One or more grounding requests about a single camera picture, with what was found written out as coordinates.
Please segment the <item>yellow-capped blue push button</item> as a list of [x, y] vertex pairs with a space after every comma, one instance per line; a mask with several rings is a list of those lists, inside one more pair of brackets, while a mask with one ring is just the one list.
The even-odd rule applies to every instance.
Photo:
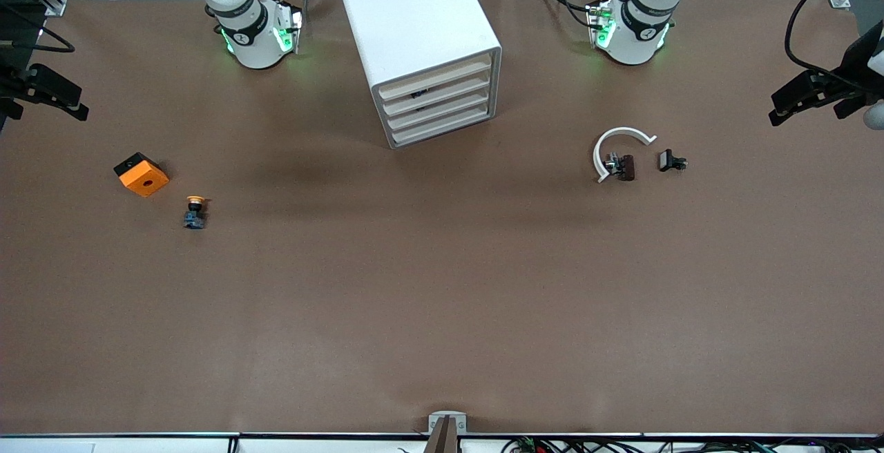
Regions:
[[186, 199], [186, 211], [183, 217], [185, 229], [201, 230], [205, 228], [207, 202], [207, 198], [199, 195], [191, 195]]

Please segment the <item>brown table cover sheet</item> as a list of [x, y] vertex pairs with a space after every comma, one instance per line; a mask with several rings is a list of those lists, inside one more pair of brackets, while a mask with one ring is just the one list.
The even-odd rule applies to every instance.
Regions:
[[0, 433], [884, 432], [884, 133], [770, 125], [796, 0], [683, 0], [642, 67], [481, 2], [497, 116], [403, 150], [341, 0], [269, 71], [196, 2], [51, 19], [90, 116], [0, 131]]

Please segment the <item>dark brown terminal block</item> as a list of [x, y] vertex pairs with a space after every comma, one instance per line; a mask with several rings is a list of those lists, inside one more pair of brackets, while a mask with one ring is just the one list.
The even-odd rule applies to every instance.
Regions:
[[619, 156], [611, 152], [603, 164], [607, 173], [617, 180], [631, 182], [635, 179], [635, 158], [632, 155]]

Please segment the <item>white table edge rail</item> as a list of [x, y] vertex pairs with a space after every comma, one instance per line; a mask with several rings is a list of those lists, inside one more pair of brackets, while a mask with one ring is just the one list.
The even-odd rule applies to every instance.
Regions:
[[[0, 435], [0, 453], [423, 453], [429, 433]], [[884, 453], [884, 433], [467, 433], [459, 453]]]

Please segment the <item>orange button enclosure box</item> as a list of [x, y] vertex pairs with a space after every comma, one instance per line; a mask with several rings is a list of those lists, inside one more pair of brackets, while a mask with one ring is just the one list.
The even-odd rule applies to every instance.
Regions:
[[149, 197], [169, 182], [168, 174], [142, 152], [135, 152], [114, 166], [113, 172], [124, 188], [136, 195]]

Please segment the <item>grey metal bracket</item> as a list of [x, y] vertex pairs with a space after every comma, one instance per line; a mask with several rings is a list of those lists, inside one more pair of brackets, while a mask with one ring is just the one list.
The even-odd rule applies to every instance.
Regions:
[[436, 411], [428, 416], [428, 432], [432, 433], [439, 422], [448, 421], [448, 428], [457, 435], [468, 433], [468, 419], [465, 412], [459, 411]]

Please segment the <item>dark brown pole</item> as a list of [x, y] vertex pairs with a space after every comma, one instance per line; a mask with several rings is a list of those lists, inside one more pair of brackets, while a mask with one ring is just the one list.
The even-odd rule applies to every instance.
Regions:
[[436, 425], [426, 441], [423, 453], [459, 453], [459, 435], [448, 428], [448, 421]]

